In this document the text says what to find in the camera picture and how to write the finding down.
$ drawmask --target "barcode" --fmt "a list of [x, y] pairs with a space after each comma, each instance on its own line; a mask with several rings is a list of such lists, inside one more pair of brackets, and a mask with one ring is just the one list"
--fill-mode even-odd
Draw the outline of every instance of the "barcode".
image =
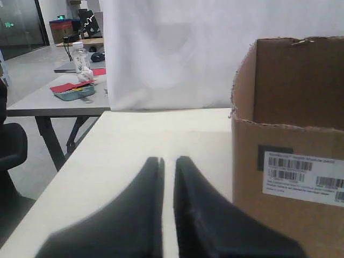
[[326, 188], [343, 188], [344, 180], [317, 176], [317, 186], [326, 187]]
[[287, 179], [292, 181], [305, 181], [305, 175], [302, 173], [289, 172], [284, 170], [271, 169], [270, 176], [274, 178]]
[[269, 157], [269, 165], [280, 168], [292, 168], [306, 171], [312, 171], [313, 167], [312, 162], [281, 159], [278, 157]]
[[336, 201], [344, 200], [344, 192], [337, 192], [335, 194], [335, 200]]

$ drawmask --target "white curtain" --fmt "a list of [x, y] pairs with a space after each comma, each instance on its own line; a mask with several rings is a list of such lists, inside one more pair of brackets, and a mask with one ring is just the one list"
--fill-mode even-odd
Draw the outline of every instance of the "white curtain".
[[103, 0], [112, 110], [223, 108], [257, 38], [343, 35], [343, 0]]

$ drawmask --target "water bottle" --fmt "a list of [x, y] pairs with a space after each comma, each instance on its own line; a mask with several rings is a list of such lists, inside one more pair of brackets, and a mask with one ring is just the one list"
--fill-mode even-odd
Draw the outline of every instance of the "water bottle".
[[80, 82], [85, 82], [93, 79], [93, 72], [90, 68], [90, 59], [88, 52], [84, 48], [83, 42], [73, 43], [72, 52], [75, 70]]

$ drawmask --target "computer mouse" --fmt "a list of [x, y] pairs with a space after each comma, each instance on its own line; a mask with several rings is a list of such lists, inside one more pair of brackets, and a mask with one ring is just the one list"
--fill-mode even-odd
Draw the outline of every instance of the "computer mouse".
[[91, 60], [93, 62], [100, 62], [100, 61], [104, 61], [105, 60], [105, 54], [104, 53], [100, 53], [100, 52], [96, 52], [91, 56]]

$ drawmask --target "green exit sign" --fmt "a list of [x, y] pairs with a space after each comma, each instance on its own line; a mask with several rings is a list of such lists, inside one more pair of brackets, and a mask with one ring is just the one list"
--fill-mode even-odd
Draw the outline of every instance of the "green exit sign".
[[5, 23], [5, 27], [6, 27], [6, 28], [11, 28], [11, 27], [13, 27], [13, 26], [14, 26], [13, 23]]

